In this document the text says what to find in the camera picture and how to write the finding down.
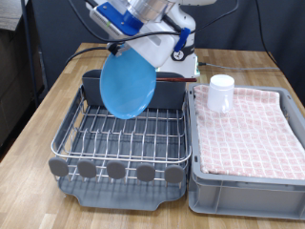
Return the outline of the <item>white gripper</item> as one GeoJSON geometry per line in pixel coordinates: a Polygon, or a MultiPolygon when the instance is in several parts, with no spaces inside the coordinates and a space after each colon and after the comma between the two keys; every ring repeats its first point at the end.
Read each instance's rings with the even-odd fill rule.
{"type": "MultiPolygon", "coordinates": [[[[127,44],[145,58],[151,65],[161,67],[173,52],[173,48],[179,40],[178,35],[172,35],[173,28],[165,22],[148,22],[141,30],[140,34],[154,32],[154,35],[145,36],[130,40],[127,44]]],[[[115,56],[119,57],[130,49],[129,46],[117,47],[115,43],[108,43],[107,50],[116,52],[115,56]]]]}

